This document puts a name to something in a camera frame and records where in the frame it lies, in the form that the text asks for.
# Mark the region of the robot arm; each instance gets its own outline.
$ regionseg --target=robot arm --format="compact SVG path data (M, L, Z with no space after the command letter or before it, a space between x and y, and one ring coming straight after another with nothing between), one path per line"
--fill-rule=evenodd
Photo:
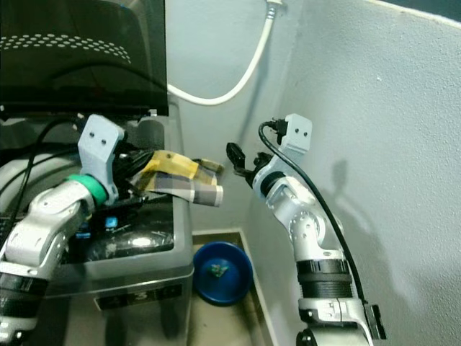
M90 116L79 140L82 175L40 193L10 233L0 251L0 345L28 338L69 238L98 205L116 201L112 162L123 137L119 126Z
M309 149L312 123L293 114L280 124L279 150L300 163ZM302 291L299 313L308 325L296 345L372 346L373 340L385 339L379 308L356 297L349 263L331 222L295 171L280 157L262 153L255 170L249 171L236 144L229 143L227 153L236 174L246 178L290 236Z

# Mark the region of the floor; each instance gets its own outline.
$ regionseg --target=floor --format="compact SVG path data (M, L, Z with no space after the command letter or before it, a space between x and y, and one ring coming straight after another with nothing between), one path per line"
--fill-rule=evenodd
M194 242L194 249L197 251L207 241L199 241L199 244L195 240ZM240 245L237 239L232 242ZM269 346L267 337L264 337L264 315L255 287L241 302L229 307L212 306L194 293L188 346L208 345Z

